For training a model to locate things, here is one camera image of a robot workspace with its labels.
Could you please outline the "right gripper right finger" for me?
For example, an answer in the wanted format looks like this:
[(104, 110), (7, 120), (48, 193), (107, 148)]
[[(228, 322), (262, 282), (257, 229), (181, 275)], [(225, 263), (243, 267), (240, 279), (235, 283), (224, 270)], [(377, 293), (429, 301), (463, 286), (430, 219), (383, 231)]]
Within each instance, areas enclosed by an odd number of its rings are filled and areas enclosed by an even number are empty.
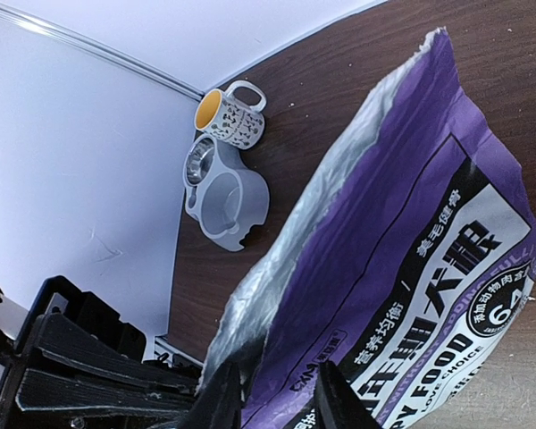
[(381, 429), (332, 361), (325, 361), (319, 365), (317, 427)]

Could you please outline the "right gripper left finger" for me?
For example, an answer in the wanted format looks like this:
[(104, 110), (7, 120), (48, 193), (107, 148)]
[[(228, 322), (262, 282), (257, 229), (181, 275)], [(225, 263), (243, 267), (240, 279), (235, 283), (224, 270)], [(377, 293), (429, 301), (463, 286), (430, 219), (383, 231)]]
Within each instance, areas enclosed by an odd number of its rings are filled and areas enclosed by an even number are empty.
[(191, 409), (189, 427), (240, 428), (241, 393), (238, 365), (224, 362)]

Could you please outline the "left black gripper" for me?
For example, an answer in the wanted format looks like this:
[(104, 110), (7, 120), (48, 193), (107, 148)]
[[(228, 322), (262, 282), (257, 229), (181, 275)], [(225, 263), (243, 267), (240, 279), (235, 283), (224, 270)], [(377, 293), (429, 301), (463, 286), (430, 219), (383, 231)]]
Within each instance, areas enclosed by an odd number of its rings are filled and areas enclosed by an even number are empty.
[(29, 310), (0, 289), (0, 428), (84, 427), (88, 418), (174, 414), (197, 380), (142, 363), (145, 335), (63, 276), (44, 282)]

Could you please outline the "purple pet food bag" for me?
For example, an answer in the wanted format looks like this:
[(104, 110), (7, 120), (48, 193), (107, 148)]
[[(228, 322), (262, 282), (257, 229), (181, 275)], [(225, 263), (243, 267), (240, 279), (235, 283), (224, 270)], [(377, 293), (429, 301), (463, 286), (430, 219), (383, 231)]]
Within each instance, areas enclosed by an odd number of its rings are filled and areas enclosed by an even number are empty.
[(522, 168), (459, 82), (443, 28), (372, 89), (226, 305), (207, 391), (238, 365), (245, 428), (314, 428), (332, 362), (383, 428), (455, 397), (536, 278)]

